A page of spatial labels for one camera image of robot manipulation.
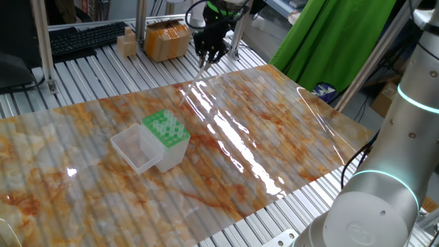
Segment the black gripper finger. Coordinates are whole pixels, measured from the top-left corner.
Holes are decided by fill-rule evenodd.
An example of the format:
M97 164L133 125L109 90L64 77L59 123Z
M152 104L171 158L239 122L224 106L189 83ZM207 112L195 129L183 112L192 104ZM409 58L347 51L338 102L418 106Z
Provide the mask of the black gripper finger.
M199 58L198 66L203 67L206 58L206 49L205 49L205 39L203 32L194 32L193 33L193 42L195 47L195 53Z
M223 56L229 52L229 44L225 40L221 40L218 44L208 48L208 59L209 64L218 63Z

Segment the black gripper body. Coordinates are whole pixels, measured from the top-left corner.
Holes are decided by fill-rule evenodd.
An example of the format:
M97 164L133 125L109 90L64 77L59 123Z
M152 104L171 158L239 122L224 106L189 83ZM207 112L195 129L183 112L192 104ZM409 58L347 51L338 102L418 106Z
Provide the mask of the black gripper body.
M226 33L234 28L232 13L203 12L205 26L200 31L202 40L222 40Z

